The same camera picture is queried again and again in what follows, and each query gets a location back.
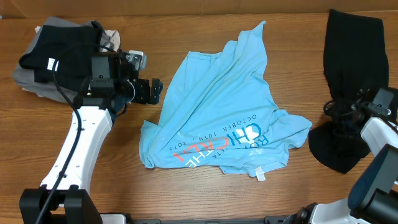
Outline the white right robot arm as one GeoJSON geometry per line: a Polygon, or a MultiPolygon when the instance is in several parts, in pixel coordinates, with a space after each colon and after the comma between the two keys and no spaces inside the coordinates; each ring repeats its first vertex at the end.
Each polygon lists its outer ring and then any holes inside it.
{"type": "Polygon", "coordinates": [[[371,117],[360,136],[374,159],[356,181],[348,198],[313,203],[286,217],[265,217],[264,223],[397,223],[397,123],[389,109],[396,89],[381,88],[371,102],[360,104],[371,117]]]}

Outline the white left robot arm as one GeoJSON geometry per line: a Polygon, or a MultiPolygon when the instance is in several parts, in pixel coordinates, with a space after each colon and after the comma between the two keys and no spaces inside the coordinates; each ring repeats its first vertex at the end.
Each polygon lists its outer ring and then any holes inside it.
{"type": "Polygon", "coordinates": [[[72,121],[60,154],[40,187],[19,200],[24,223],[130,223],[126,213],[100,213],[89,191],[106,136],[130,101],[156,104],[163,84],[138,78],[91,78],[73,104],[72,121]]]}

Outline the light blue printed t-shirt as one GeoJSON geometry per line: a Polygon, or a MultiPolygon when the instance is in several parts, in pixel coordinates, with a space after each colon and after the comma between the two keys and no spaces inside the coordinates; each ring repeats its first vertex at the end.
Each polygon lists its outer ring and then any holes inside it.
{"type": "Polygon", "coordinates": [[[148,169],[217,166],[262,181],[305,143],[312,123],[274,102],[264,80],[264,24],[242,31],[215,54],[189,52],[165,95],[157,124],[141,128],[148,169]]]}

